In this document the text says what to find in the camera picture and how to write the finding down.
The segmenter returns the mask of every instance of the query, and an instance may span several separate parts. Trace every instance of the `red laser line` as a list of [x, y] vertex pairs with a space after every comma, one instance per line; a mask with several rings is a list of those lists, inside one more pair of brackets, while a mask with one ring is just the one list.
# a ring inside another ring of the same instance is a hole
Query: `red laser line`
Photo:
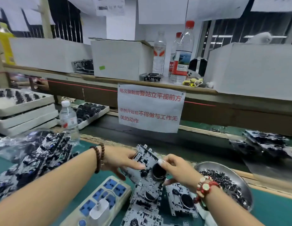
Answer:
[[[53, 83], [61, 83], [61, 84], [66, 84], [66, 85], [70, 85], [70, 86], [80, 86], [80, 87], [86, 87], [86, 88], [91, 88], [91, 89], [100, 89], [100, 90], [106, 90], [106, 91], [112, 91], [112, 92], [118, 92], [117, 90], [111, 90], [111, 89], [101, 89], [101, 88], [96, 88], [96, 87], [91, 87], [91, 86], [82, 86], [82, 85], [77, 85], [77, 84], [70, 84], [70, 83], [62, 83], [62, 82], [57, 82], [57, 81], [51, 81], [51, 80], [45, 80], [43, 79], [43, 81], [47, 81], [47, 82], [53, 82]], [[186, 103], [192, 103], [192, 104], [196, 104], [196, 105], [206, 105], [206, 106], [216, 106], [216, 105], [209, 105], [209, 104], [203, 104], [203, 103], [197, 103], [197, 102], [189, 102], [189, 101], [184, 101]]]

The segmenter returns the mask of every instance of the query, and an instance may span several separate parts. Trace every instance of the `power strip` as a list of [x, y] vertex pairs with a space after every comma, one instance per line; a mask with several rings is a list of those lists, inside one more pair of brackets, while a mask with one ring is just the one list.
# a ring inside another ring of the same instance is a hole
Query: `power strip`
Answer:
[[95, 189], [60, 226], [98, 226], [90, 212], [97, 211], [98, 202], [105, 199], [109, 203], [109, 216], [99, 226], [109, 226], [131, 194], [131, 187], [114, 176], [108, 177]]

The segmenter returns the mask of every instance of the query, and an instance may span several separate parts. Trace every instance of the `yellow container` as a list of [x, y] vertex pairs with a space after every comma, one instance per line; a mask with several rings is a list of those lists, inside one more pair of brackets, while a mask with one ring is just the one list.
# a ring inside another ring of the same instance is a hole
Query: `yellow container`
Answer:
[[15, 37], [7, 28], [7, 24], [0, 22], [0, 41], [2, 43], [7, 64], [15, 65], [9, 38]]

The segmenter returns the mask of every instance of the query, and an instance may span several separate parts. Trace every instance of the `fingernail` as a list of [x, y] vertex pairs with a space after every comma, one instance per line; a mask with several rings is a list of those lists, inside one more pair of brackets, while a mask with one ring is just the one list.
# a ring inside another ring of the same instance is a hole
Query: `fingernail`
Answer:
[[162, 160], [162, 159], [159, 159], [159, 160], [157, 161], [157, 163], [158, 163], [160, 166], [162, 166], [162, 164], [163, 164], [164, 162], [166, 162], [166, 161], [165, 161], [165, 160]]

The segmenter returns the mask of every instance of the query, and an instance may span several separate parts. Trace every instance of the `plastic water bottle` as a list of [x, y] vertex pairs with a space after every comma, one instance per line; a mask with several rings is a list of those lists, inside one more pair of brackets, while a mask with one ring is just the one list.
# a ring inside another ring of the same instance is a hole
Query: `plastic water bottle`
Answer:
[[69, 101], [62, 101], [61, 105], [62, 109], [59, 113], [61, 126], [64, 128], [66, 135], [70, 137], [69, 143], [77, 145], [80, 140], [80, 135], [76, 112], [70, 106]]
[[181, 36], [176, 52], [172, 69], [171, 80], [173, 83], [181, 85], [187, 78], [188, 67], [194, 46], [194, 21], [186, 21], [186, 29]]
[[179, 44], [179, 42], [181, 41], [181, 35], [182, 32], [177, 32], [176, 33], [176, 38], [175, 41], [173, 43], [172, 49], [171, 49], [171, 56], [170, 56], [170, 63], [169, 63], [169, 75], [168, 77], [170, 78], [171, 74], [172, 74], [172, 68], [173, 68], [173, 63], [174, 63], [174, 58], [175, 58], [175, 52], [177, 49], [177, 46]]
[[153, 67], [152, 72], [156, 74], [163, 74], [164, 62], [166, 54], [166, 39], [165, 32], [159, 30], [158, 36], [154, 42], [154, 56], [153, 56]]

